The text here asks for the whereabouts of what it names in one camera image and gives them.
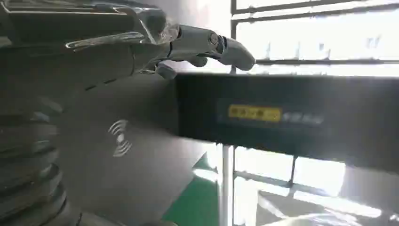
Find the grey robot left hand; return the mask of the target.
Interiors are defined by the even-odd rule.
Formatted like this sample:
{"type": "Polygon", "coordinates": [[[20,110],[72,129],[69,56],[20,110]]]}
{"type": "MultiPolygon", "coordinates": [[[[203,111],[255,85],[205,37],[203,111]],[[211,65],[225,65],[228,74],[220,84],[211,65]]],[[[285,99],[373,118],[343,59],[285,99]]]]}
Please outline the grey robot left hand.
{"type": "Polygon", "coordinates": [[[151,99],[171,101],[168,61],[249,70],[237,40],[134,0],[0,3],[0,223],[122,226],[136,218],[129,152],[151,99]]]}

